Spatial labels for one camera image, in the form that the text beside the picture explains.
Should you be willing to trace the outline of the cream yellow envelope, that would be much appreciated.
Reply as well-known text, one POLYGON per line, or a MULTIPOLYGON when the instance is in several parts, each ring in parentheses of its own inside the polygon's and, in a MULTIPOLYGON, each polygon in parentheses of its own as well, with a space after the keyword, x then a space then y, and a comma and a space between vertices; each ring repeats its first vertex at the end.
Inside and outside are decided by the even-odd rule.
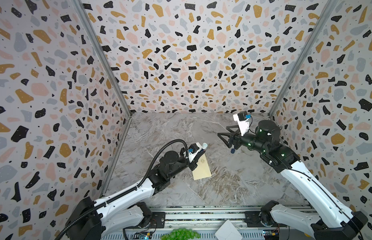
POLYGON ((197 163, 197 167, 195 170, 192 171, 193 173, 193 178, 195 181, 205 179, 205 178, 210 178, 212 176, 208 160, 206 158, 206 155, 203 154, 197 163))

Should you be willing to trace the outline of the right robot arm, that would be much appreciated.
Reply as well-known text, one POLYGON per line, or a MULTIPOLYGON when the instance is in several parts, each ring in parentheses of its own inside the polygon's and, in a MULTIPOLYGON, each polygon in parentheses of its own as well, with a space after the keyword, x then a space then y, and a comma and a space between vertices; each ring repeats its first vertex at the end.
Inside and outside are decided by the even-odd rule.
POLYGON ((243 146, 258 152, 260 158, 287 179, 316 211, 307 214, 270 201, 261 208, 259 219, 262 225, 286 225, 315 240, 353 240, 362 234, 361 230, 368 223, 367 216, 361 211, 353 212, 341 203, 291 148, 281 144, 281 129, 276 123, 262 120, 255 132, 250 131, 250 125, 248 121, 239 121, 236 126, 228 126, 227 132, 219 133, 218 137, 228 148, 237 150, 243 146))

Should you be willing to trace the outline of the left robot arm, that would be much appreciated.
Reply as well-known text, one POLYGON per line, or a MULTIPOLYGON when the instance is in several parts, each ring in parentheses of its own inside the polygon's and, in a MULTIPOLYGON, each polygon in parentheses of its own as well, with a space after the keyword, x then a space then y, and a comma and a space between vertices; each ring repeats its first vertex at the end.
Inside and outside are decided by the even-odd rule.
POLYGON ((153 167, 142 184, 136 183, 125 190, 95 201, 87 197, 80 201, 57 239, 100 240, 108 234, 130 228, 146 227, 152 211, 144 202, 169 186, 170 181, 185 169, 194 170, 204 149, 180 153, 168 151, 153 167))

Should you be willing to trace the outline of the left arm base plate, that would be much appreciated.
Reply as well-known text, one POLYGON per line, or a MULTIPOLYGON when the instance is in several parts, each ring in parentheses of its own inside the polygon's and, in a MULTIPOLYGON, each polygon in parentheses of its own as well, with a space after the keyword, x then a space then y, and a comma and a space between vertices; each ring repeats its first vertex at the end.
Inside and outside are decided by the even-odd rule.
POLYGON ((153 212, 148 216, 144 216, 143 220, 136 226, 140 229, 154 228, 163 229, 166 220, 165 212, 153 212))

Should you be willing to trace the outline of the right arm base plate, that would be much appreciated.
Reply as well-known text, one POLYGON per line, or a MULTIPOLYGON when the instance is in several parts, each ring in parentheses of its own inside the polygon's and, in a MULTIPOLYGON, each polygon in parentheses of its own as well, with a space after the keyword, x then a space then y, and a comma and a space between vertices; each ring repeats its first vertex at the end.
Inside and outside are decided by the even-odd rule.
POLYGON ((245 223, 248 228, 265 227, 265 228, 276 228, 276 227, 287 227, 284 224, 278 224, 271 216, 271 214, 262 211, 246 211, 245 212, 245 223))

